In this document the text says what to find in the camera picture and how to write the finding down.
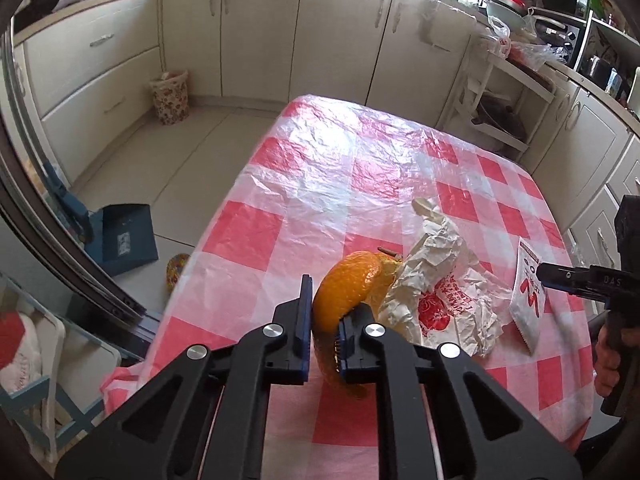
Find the person's right hand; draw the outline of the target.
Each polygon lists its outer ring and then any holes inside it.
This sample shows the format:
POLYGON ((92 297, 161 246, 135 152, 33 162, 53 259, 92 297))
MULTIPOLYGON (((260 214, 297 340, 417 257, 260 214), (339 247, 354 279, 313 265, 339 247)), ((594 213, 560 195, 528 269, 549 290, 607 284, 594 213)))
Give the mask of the person's right hand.
POLYGON ((620 354, 608 345, 608 329, 602 326, 596 343, 596 362, 594 363, 594 388, 602 398, 607 398, 620 381, 620 354))

